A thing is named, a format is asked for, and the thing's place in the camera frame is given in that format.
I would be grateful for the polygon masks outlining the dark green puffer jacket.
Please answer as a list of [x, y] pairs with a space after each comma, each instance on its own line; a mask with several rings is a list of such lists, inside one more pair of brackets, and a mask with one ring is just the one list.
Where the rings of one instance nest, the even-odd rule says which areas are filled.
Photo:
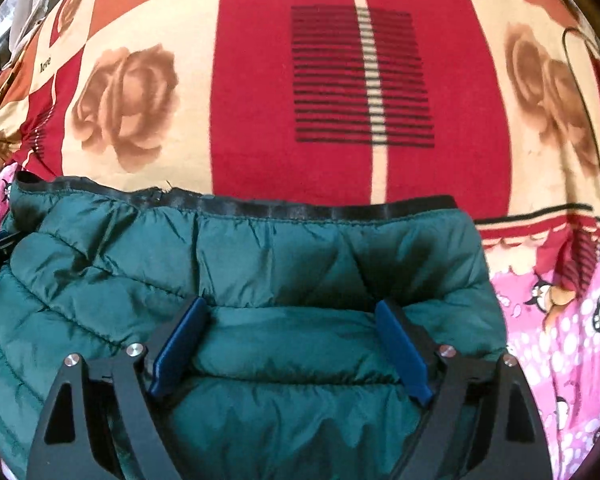
[[505, 321], [480, 236], [449, 197], [360, 209], [246, 203], [20, 174], [0, 269], [0, 455], [23, 477], [63, 359], [109, 358], [208, 302], [162, 429], [189, 479], [379, 479], [420, 417], [374, 310], [494, 358]]

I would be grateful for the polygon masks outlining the pink penguin quilt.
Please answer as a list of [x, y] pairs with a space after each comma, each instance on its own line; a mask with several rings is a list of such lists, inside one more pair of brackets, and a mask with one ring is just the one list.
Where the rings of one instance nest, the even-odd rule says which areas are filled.
[[[19, 232], [5, 226], [9, 194], [0, 231]], [[550, 479], [565, 479], [592, 448], [600, 426], [600, 254], [592, 282], [583, 292], [558, 287], [548, 274], [496, 272], [487, 261], [486, 266], [505, 321], [506, 346], [494, 358], [470, 357], [495, 361], [509, 353], [518, 360], [541, 416], [552, 464]], [[163, 412], [177, 391], [150, 407], [164, 444]], [[108, 424], [122, 479], [143, 479], [119, 414], [110, 413]], [[168, 451], [182, 473], [180, 479], [188, 479], [175, 454]]]

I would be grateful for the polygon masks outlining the red cream rose blanket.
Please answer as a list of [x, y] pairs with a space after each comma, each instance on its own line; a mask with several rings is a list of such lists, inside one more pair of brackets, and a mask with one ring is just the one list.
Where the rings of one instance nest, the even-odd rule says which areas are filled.
[[564, 0], [60, 0], [0, 169], [327, 206], [448, 194], [496, 272], [588, 289], [600, 54]]

